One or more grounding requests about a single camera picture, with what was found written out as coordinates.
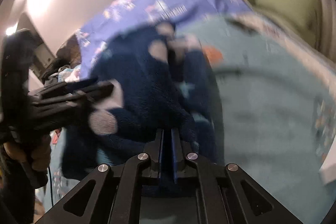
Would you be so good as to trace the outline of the person left hand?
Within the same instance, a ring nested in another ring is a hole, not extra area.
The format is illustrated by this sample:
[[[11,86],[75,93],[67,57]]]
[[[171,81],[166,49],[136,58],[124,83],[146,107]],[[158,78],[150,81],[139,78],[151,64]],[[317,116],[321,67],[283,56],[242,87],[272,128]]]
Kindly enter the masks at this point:
[[[45,135],[42,137],[39,146],[33,151],[22,150],[17,144],[7,142],[3,146],[7,155],[19,162],[29,162],[33,170],[45,171],[49,167],[51,161],[51,137]]]

